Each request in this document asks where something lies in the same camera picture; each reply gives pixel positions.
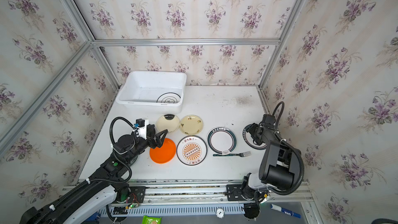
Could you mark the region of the white plate with black rings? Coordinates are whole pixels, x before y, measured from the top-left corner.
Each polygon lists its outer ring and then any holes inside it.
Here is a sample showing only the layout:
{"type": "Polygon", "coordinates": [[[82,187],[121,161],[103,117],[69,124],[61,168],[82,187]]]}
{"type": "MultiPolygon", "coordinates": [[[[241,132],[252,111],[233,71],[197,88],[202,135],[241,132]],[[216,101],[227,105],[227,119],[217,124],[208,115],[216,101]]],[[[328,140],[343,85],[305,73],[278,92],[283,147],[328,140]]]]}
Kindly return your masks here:
{"type": "Polygon", "coordinates": [[[160,95],[157,99],[157,103],[164,104],[177,104],[181,100],[181,96],[174,92],[168,92],[160,95]]]}

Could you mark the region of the white plate green red rim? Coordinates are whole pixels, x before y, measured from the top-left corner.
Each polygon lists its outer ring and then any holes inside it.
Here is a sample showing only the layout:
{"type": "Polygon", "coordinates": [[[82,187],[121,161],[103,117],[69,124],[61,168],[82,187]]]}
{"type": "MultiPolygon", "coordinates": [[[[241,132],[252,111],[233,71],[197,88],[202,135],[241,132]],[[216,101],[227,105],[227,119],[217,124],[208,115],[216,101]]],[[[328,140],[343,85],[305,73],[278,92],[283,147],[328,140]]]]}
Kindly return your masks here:
{"type": "Polygon", "coordinates": [[[228,155],[236,148],[237,138],[230,129],[216,127],[208,133],[207,144],[215,154],[228,155]]]}

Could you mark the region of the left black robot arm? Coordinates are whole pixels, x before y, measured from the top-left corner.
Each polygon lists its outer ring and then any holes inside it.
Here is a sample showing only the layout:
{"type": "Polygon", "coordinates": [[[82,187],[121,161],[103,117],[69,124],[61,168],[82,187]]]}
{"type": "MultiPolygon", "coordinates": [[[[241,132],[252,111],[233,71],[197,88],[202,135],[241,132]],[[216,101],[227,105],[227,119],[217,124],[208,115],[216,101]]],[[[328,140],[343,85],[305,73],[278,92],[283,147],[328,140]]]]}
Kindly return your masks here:
{"type": "Polygon", "coordinates": [[[21,217],[22,224],[82,224],[97,210],[109,206],[122,195],[128,196],[131,165],[147,148],[163,146],[168,130],[156,132],[153,124],[137,119],[132,124],[123,117],[115,118],[109,127],[111,155],[86,180],[72,190],[42,207],[28,209],[21,217]],[[114,124],[122,120],[132,132],[114,138],[114,124]]]}

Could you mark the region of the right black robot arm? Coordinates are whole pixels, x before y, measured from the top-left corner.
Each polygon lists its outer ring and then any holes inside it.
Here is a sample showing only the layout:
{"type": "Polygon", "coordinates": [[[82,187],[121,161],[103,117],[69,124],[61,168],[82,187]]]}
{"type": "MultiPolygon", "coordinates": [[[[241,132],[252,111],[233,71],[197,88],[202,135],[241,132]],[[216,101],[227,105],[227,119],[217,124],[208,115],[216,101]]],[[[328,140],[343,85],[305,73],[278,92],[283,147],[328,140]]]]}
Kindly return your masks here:
{"type": "Polygon", "coordinates": [[[250,134],[253,143],[263,148],[258,175],[249,173],[240,187],[246,200],[253,200],[255,192],[271,191],[280,196],[295,192],[304,178],[305,166],[301,151],[283,139],[274,125],[250,124],[243,130],[243,137],[250,134]]]}

